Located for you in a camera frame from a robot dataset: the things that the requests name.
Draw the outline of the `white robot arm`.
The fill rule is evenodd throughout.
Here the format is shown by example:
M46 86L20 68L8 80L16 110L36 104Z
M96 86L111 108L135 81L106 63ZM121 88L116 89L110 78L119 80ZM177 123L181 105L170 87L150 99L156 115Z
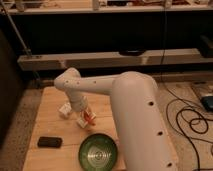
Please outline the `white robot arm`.
M54 86L66 93L77 111L87 106L85 92L110 97L127 171L178 171L153 77L134 71L82 77L77 69L69 68L56 77Z

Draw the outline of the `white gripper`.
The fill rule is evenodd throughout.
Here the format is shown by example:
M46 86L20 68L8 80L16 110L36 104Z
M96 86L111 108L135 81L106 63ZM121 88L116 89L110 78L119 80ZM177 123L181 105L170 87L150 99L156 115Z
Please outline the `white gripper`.
M72 110L76 113L80 113L87 109L88 107L88 100L86 97L83 97L81 100L77 102L71 103Z

